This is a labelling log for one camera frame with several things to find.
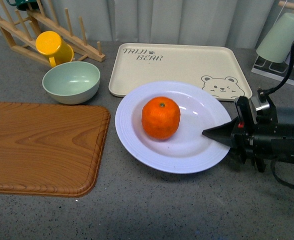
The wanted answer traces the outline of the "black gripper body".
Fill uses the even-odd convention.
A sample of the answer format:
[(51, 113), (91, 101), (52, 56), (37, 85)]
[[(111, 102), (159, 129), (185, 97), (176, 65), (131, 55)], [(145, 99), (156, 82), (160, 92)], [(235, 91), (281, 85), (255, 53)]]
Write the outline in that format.
[(231, 137), (232, 153), (242, 162), (251, 160), (252, 165), (263, 173), (266, 168), (264, 158), (273, 155), (271, 148), (271, 128), (278, 123), (277, 110), (267, 96), (247, 98), (239, 97), (236, 102), (238, 117)]

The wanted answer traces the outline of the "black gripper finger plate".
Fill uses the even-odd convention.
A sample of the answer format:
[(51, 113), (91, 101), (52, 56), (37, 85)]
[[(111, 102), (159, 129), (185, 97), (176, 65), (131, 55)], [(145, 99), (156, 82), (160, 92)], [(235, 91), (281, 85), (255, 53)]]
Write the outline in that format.
[(237, 123), (238, 118), (234, 118), (232, 121), (223, 125), (203, 130), (202, 135), (228, 147), (236, 148), (234, 129)]

